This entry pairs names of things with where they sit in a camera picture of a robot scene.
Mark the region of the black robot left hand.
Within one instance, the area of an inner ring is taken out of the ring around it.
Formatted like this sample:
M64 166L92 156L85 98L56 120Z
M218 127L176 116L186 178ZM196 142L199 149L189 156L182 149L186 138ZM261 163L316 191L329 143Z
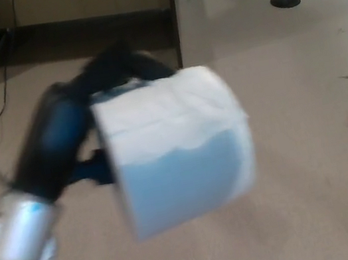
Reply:
M175 69L117 42L83 67L68 82L49 86L38 101L12 181L15 190L55 202L76 164L92 126L93 94L107 92L132 78L171 77Z

